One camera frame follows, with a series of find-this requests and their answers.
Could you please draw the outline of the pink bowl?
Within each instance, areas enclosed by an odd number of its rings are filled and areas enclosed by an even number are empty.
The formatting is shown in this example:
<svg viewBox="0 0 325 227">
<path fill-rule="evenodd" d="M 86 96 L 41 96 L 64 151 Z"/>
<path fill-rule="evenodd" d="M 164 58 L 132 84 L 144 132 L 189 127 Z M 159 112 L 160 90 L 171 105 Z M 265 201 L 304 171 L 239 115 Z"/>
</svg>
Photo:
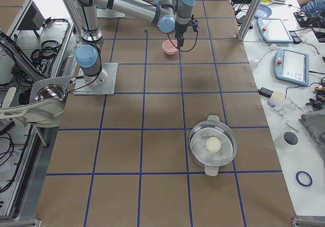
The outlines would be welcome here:
<svg viewBox="0 0 325 227">
<path fill-rule="evenodd" d="M 167 55 L 174 55 L 178 52 L 176 40 L 165 40 L 162 43 L 162 49 Z"/>
</svg>

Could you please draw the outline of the blue plate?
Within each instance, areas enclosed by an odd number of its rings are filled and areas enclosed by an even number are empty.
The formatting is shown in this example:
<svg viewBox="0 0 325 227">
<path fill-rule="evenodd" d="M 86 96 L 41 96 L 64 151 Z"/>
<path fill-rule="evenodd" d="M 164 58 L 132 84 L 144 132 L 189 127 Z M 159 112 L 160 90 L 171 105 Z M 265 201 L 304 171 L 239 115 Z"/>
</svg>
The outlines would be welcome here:
<svg viewBox="0 0 325 227">
<path fill-rule="evenodd" d="M 254 18 L 255 19 L 268 18 L 271 15 L 272 15 L 272 10 L 268 6 L 260 4 L 254 14 Z"/>
</svg>

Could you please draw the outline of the shiny metal bowl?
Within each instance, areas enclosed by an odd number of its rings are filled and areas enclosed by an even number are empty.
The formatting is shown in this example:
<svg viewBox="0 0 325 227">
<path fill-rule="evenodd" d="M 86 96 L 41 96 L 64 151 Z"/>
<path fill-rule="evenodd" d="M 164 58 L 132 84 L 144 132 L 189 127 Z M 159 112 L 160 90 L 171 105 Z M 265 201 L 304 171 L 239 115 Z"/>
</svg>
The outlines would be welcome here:
<svg viewBox="0 0 325 227">
<path fill-rule="evenodd" d="M 41 88 L 35 95 L 35 101 L 39 102 L 45 99 L 58 99 L 63 101 L 66 97 L 66 90 L 59 84 L 49 84 Z"/>
</svg>

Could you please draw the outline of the far teach pendant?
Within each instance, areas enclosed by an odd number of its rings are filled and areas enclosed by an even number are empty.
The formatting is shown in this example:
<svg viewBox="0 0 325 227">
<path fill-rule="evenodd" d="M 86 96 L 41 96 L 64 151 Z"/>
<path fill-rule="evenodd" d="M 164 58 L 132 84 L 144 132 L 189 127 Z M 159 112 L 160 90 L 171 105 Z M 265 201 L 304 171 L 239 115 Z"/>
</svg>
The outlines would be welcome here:
<svg viewBox="0 0 325 227">
<path fill-rule="evenodd" d="M 267 43 L 293 43 L 289 31 L 281 19 L 258 18 L 257 26 L 262 39 Z"/>
</svg>

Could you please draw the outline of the teach pendant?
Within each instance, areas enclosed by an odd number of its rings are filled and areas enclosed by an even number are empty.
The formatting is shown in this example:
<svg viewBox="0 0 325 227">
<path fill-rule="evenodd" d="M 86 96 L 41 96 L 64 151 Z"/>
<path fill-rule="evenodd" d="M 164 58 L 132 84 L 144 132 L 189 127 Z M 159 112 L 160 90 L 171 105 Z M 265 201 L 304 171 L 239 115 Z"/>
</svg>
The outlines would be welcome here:
<svg viewBox="0 0 325 227">
<path fill-rule="evenodd" d="M 257 26 L 262 39 L 267 43 L 293 43 L 289 31 L 281 19 L 258 18 Z"/>
<path fill-rule="evenodd" d="M 309 84 L 309 55 L 280 48 L 274 57 L 273 71 L 277 80 L 306 87 Z"/>
</svg>

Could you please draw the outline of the black power adapter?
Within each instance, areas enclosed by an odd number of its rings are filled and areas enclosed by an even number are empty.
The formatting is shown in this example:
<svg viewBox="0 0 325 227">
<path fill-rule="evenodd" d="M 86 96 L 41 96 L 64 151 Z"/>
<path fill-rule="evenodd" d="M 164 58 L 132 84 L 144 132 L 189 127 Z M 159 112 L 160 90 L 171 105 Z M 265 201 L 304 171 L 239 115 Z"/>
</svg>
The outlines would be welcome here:
<svg viewBox="0 0 325 227">
<path fill-rule="evenodd" d="M 264 88 L 264 87 L 258 89 L 258 93 L 259 93 L 259 95 L 264 96 L 264 97 L 266 97 L 266 98 L 270 98 L 270 97 L 272 96 L 273 92 L 274 92 L 274 91 L 269 90 L 269 89 Z"/>
</svg>

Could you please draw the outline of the white steamed bun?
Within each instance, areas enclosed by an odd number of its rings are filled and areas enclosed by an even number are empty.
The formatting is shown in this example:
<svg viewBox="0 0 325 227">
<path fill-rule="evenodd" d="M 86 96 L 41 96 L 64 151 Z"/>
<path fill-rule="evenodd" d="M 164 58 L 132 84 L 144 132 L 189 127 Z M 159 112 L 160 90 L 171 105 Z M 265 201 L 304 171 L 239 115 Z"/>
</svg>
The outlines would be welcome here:
<svg viewBox="0 0 325 227">
<path fill-rule="evenodd" d="M 209 152 L 218 152 L 221 149 L 221 141 L 217 137 L 209 137 L 205 146 Z"/>
</svg>

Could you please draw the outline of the purple white cup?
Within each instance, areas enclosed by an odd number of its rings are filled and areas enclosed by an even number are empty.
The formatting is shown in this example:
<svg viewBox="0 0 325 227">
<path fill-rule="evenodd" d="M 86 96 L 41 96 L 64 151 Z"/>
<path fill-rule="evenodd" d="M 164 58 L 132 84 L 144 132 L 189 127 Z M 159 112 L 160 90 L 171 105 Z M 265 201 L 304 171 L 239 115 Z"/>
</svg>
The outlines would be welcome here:
<svg viewBox="0 0 325 227">
<path fill-rule="evenodd" d="M 271 94 L 271 96 L 269 97 L 269 99 L 267 101 L 267 104 L 270 107 L 275 107 L 276 105 L 278 105 L 282 101 L 284 101 L 284 94 L 282 92 L 279 92 L 279 91 L 274 91 Z"/>
</svg>

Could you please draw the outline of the near teach pendant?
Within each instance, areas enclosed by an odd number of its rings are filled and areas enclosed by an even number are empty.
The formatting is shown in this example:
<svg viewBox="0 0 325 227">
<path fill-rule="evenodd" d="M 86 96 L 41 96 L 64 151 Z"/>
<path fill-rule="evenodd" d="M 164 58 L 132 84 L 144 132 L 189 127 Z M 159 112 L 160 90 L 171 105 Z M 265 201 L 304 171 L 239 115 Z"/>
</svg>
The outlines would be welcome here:
<svg viewBox="0 0 325 227">
<path fill-rule="evenodd" d="M 280 48 L 274 57 L 273 71 L 277 80 L 306 87 L 309 84 L 309 55 Z"/>
</svg>

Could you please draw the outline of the clear plastic part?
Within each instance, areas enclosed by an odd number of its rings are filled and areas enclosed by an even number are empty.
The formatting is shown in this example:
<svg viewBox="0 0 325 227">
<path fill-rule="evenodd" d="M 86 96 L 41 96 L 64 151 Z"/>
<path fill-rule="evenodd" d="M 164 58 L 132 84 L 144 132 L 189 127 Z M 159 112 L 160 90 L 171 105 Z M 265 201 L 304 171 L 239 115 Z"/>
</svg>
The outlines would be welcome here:
<svg viewBox="0 0 325 227">
<path fill-rule="evenodd" d="M 273 110 L 281 117 L 285 117 L 288 112 L 292 112 L 298 107 L 298 105 L 291 99 L 286 98 L 279 104 L 277 104 Z"/>
</svg>

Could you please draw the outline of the metal allen key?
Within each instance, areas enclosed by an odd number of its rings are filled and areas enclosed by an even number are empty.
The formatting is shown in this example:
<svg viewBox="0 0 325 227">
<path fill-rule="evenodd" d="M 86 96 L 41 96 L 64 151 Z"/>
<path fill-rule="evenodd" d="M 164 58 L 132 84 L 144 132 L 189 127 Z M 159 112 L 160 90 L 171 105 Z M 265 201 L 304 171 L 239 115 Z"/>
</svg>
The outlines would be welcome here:
<svg viewBox="0 0 325 227">
<path fill-rule="evenodd" d="M 293 131 L 299 133 L 299 130 L 296 129 L 295 127 L 293 127 L 291 124 L 289 124 L 288 120 L 285 122 L 285 125 L 287 125 L 290 129 L 292 129 Z"/>
</svg>

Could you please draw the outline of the white cup dark inside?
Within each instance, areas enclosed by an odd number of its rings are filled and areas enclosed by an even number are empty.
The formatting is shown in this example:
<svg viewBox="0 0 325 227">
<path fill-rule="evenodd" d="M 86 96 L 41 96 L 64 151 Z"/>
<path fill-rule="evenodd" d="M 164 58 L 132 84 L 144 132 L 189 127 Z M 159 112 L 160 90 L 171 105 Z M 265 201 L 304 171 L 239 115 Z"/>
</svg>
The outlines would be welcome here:
<svg viewBox="0 0 325 227">
<path fill-rule="evenodd" d="M 299 139 L 297 135 L 292 131 L 285 131 L 278 136 L 274 143 L 277 149 L 287 150 L 294 146 L 297 146 Z"/>
</svg>

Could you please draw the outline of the white plastic chair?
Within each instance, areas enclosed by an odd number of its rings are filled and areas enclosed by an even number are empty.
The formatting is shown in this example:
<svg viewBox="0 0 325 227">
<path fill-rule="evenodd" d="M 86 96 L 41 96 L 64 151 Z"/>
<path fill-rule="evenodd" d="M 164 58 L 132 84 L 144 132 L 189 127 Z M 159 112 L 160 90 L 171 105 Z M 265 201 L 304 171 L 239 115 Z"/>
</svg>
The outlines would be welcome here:
<svg viewBox="0 0 325 227">
<path fill-rule="evenodd" d="M 28 124 L 41 128 L 51 128 L 60 125 L 64 111 L 64 103 L 58 99 L 49 98 L 28 105 L 10 107 L 16 93 L 16 88 L 11 87 L 6 93 L 1 106 L 1 121 L 9 120 L 19 127 Z"/>
</svg>

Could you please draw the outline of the grey cloth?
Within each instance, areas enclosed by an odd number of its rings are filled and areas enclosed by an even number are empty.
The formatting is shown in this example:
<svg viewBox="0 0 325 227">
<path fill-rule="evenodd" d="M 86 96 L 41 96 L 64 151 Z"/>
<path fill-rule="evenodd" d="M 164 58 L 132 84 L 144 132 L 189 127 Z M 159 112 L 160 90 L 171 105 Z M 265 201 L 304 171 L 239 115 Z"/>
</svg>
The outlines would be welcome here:
<svg viewBox="0 0 325 227">
<path fill-rule="evenodd" d="M 302 114 L 299 122 L 316 143 L 320 157 L 324 160 L 324 109 Z"/>
</svg>

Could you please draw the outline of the aluminium frame post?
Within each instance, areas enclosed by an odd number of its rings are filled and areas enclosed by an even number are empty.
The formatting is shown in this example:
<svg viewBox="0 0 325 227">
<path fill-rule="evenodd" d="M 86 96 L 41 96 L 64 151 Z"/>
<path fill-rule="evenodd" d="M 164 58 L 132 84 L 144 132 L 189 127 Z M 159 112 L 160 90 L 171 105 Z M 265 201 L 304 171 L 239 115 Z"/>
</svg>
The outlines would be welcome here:
<svg viewBox="0 0 325 227">
<path fill-rule="evenodd" d="M 240 41 L 243 41 L 245 39 L 245 36 L 249 30 L 249 27 L 252 23 L 252 20 L 254 18 L 254 15 L 258 9 L 258 6 L 260 5 L 262 0 L 252 0 L 249 8 L 248 8 L 248 11 L 246 13 L 246 16 L 244 18 L 244 21 L 241 25 L 241 28 L 239 29 L 239 33 L 237 35 L 237 38 L 240 40 Z"/>
</svg>

